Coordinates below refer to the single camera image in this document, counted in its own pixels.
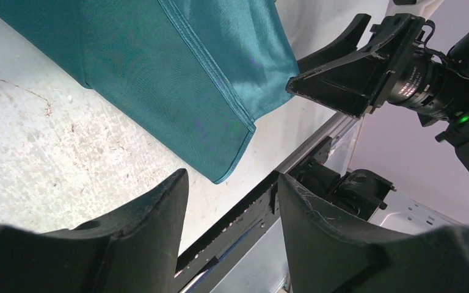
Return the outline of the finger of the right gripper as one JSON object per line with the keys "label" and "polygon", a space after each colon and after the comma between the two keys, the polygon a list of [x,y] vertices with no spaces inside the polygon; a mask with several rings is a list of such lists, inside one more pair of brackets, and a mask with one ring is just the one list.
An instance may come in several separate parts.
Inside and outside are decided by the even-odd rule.
{"label": "finger of the right gripper", "polygon": [[315,69],[356,51],[370,20],[371,15],[357,14],[334,41],[297,61],[300,73]]}

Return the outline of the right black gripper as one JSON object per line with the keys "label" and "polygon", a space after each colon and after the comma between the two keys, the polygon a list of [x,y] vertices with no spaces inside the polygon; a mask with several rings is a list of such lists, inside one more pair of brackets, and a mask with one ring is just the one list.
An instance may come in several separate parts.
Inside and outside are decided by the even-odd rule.
{"label": "right black gripper", "polygon": [[387,16],[362,48],[299,73],[286,91],[353,118],[387,100],[416,112],[423,127],[446,121],[435,139],[452,145],[469,172],[469,33],[444,54],[427,46],[434,32],[435,23],[420,16]]}

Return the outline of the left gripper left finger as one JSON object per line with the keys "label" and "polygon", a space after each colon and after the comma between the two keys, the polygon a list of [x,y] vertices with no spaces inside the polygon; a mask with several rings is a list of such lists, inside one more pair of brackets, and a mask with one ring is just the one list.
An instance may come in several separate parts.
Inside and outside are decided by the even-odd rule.
{"label": "left gripper left finger", "polygon": [[0,292],[170,292],[188,195],[181,168],[72,230],[0,225]]}

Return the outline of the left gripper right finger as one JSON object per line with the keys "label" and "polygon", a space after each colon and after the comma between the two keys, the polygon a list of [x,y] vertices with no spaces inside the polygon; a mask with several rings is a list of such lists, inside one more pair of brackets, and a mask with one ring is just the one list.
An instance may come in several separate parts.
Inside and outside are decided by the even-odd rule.
{"label": "left gripper right finger", "polygon": [[277,194],[294,292],[469,292],[469,226],[389,230],[285,174]]}

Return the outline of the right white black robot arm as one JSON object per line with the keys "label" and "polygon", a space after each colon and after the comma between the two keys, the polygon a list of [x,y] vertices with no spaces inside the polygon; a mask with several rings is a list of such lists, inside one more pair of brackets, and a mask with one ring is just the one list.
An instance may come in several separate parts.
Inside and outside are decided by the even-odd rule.
{"label": "right white black robot arm", "polygon": [[[445,121],[436,136],[448,142],[469,172],[469,33],[448,53],[427,47],[423,27],[435,24],[397,13],[380,24],[359,13],[331,43],[298,62],[300,73],[288,81],[289,93],[356,120],[384,103],[417,113],[422,126]],[[309,153],[293,177],[315,195],[362,219],[408,234],[446,224],[419,204],[393,198],[394,185],[358,169],[337,175]]]}

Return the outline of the teal cloth napkin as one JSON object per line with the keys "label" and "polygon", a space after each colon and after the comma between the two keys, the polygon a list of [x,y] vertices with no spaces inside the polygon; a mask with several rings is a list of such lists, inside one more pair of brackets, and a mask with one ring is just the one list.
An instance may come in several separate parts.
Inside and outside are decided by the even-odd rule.
{"label": "teal cloth napkin", "polygon": [[299,72],[274,1],[0,1],[0,18],[215,184]]}

